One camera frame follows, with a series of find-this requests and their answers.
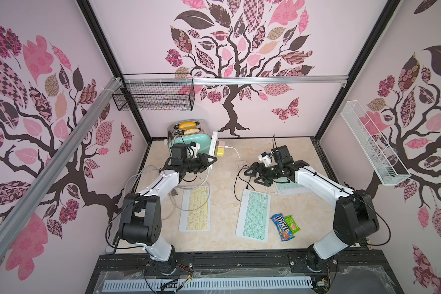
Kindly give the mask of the white power strip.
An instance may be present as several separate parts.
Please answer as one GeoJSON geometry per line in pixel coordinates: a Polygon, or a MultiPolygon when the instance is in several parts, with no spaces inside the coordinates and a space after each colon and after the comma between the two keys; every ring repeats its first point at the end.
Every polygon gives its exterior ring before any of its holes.
{"type": "Polygon", "coordinates": [[[216,151],[216,146],[217,146],[217,142],[218,142],[218,131],[214,131],[212,136],[211,136],[211,143],[209,146],[209,167],[208,170],[212,170],[213,168],[213,164],[215,161],[217,161],[217,157],[215,156],[215,151],[216,151]]]}

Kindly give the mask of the yellow USB charger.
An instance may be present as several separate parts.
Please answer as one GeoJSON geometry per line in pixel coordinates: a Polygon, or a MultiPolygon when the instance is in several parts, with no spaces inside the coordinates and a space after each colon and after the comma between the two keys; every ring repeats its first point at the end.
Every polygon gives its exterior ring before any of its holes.
{"type": "Polygon", "coordinates": [[[225,148],[224,147],[217,147],[216,148],[216,156],[217,157],[224,157],[225,154],[225,148]]]}

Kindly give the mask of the yellow wireless keyboard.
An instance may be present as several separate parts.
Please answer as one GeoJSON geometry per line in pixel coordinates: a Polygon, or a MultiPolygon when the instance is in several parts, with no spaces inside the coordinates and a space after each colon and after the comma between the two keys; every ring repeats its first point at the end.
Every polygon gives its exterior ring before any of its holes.
{"type": "Polygon", "coordinates": [[[207,232],[211,228],[211,189],[204,185],[185,190],[181,204],[180,232],[207,232]]]}

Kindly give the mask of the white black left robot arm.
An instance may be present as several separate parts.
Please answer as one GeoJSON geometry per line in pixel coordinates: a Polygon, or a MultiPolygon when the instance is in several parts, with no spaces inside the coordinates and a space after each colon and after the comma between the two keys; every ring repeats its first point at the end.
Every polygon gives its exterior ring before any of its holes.
{"type": "Polygon", "coordinates": [[[217,160],[213,155],[196,152],[192,145],[173,145],[157,179],[142,192],[125,196],[118,237],[142,247],[155,262],[172,262],[175,248],[160,235],[162,198],[168,196],[187,174],[202,173],[217,160]]]}

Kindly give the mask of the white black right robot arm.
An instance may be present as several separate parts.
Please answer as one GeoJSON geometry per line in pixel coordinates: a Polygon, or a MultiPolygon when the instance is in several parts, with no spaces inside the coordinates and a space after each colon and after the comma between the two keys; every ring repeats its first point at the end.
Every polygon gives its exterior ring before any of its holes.
{"type": "Polygon", "coordinates": [[[244,172],[255,183],[270,187],[276,180],[286,178],[315,193],[334,209],[333,229],[307,249],[305,262],[310,271],[320,272],[337,253],[379,230],[378,215],[366,191],[342,186],[307,162],[294,160],[285,145],[262,153],[259,160],[244,172]]]}

